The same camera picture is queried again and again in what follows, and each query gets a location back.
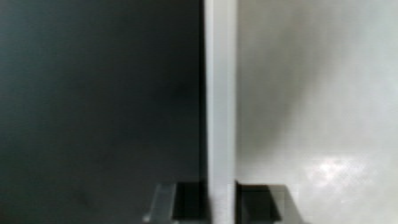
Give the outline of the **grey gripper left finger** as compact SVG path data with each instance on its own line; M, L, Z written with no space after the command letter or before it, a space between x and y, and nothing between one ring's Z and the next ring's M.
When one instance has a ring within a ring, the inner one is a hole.
M177 184L161 183L155 189L150 212L143 217L143 224L175 224L173 221L175 197L177 197Z

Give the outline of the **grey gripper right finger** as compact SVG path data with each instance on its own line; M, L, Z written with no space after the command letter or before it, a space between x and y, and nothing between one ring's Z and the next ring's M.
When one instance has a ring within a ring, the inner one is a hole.
M276 202L276 208L282 220L276 224L298 224L298 214L294 209L294 199L285 185L271 185L271 194Z

